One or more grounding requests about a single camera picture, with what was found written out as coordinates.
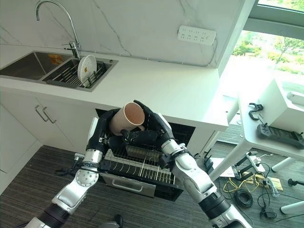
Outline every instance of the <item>white wall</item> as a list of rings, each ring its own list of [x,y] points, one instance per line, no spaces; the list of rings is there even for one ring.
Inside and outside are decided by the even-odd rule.
[[[72,40],[67,17],[38,0],[0,0],[0,43],[62,48]],[[57,0],[69,11],[83,50],[218,66],[236,24],[245,23],[254,0]],[[180,25],[217,32],[213,46],[177,40]]]

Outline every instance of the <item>chrome faucet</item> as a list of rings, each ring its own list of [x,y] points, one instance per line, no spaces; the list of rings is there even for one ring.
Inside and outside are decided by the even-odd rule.
[[[76,32],[75,32],[75,28],[74,28],[74,24],[73,24],[73,21],[72,21],[72,18],[70,16],[70,14],[68,13],[68,11],[66,10],[66,8],[64,8],[63,5],[61,5],[59,2],[55,1],[55,0],[39,0],[36,4],[36,7],[35,7],[35,13],[36,13],[36,20],[37,21],[40,21],[40,18],[39,18],[39,8],[40,6],[45,3],[45,2],[49,2],[49,3],[53,3],[55,5],[57,5],[58,7],[60,7],[64,12],[65,14],[67,15],[69,21],[70,21],[70,24],[72,26],[72,29],[73,29],[73,33],[74,33],[74,39],[75,39],[75,42],[71,41],[69,42],[68,44],[63,44],[63,45],[70,45],[70,48],[65,48],[66,50],[71,50],[73,52],[73,55],[75,58],[79,58],[79,53],[78,53],[78,49],[80,48],[80,44],[79,44],[79,41],[78,41],[78,37],[76,35]]]

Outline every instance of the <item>white box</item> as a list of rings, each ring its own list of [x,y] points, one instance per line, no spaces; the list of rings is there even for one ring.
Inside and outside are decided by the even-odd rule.
[[[287,131],[304,132],[304,109],[287,98],[281,82],[273,80],[259,98],[260,112],[269,126]]]

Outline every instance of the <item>plate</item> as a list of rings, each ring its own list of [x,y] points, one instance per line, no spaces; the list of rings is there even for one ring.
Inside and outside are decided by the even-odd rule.
[[[90,77],[94,71],[97,70],[97,62],[96,58],[93,55],[88,55],[83,57],[78,65],[77,75],[79,80],[84,83],[84,87],[89,84],[89,81],[86,81],[88,77]]]

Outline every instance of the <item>sink drying rack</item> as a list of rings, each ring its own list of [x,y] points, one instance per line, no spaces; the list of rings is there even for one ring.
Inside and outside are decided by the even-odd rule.
[[[91,88],[95,82],[107,71],[104,62],[97,62],[97,71],[93,72],[84,82],[81,82],[77,75],[78,64],[69,62],[65,69],[60,70],[51,79],[46,80],[47,84],[56,86],[65,86],[69,88]]]

